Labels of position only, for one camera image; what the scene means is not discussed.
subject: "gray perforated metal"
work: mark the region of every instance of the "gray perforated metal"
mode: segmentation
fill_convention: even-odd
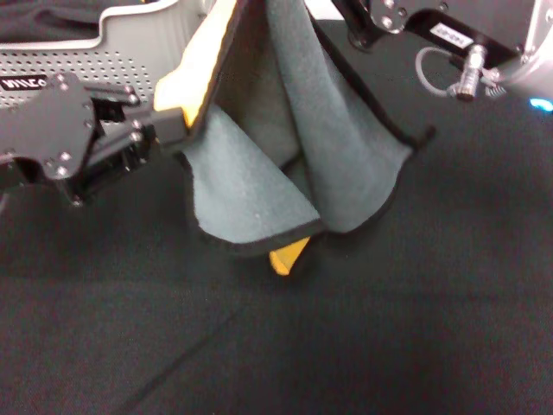
[[[162,0],[114,7],[100,18],[100,37],[86,41],[0,44],[0,77],[75,73],[82,80],[134,86],[143,101],[174,70],[203,17],[206,0]],[[0,108],[21,104],[37,91],[4,91]]]

